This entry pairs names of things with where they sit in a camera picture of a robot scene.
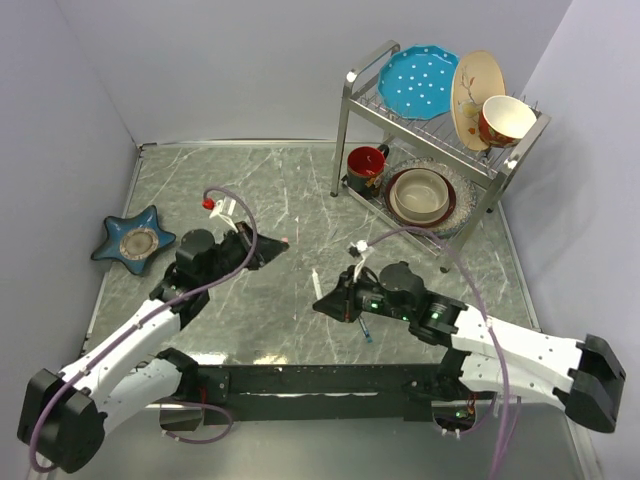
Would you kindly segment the white orange-tipped marker pen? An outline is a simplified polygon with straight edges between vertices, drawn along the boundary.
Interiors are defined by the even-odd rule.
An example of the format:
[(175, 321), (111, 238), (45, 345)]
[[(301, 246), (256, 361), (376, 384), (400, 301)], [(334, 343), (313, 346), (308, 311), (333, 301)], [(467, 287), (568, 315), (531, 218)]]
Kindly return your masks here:
[(315, 292), (316, 299), (320, 300), (323, 297), (323, 291), (322, 291), (322, 286), (321, 286), (321, 281), (320, 281), (319, 274), (318, 274), (318, 272), (317, 272), (317, 270), (315, 268), (312, 269), (311, 278), (312, 278), (312, 282), (313, 282), (313, 287), (314, 287), (314, 292)]

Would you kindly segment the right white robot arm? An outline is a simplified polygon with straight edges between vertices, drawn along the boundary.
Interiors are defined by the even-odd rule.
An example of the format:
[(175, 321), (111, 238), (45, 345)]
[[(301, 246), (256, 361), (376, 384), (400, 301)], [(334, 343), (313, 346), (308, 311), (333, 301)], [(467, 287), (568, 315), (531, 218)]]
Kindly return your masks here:
[(353, 323), (363, 313), (403, 321), (411, 335), (447, 352), (426, 392), (439, 399), (496, 392), (545, 403), (595, 432), (616, 429), (626, 372), (609, 343), (536, 332), (426, 288), (400, 261), (379, 274), (354, 265), (314, 311)]

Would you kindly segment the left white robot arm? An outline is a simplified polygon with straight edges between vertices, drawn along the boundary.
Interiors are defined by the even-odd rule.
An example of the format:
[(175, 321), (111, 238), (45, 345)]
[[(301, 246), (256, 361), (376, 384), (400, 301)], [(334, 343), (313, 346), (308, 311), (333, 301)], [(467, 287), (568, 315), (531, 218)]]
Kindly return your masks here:
[(243, 270), (258, 270), (286, 252), (285, 240), (238, 222), (221, 241), (204, 229), (186, 233), (174, 261), (139, 309), (90, 352), (28, 382), (17, 436), (33, 471), (74, 473), (106, 436), (159, 400), (204, 409), (206, 382), (198, 363), (168, 348), (151, 351), (181, 332), (210, 300), (210, 289)]

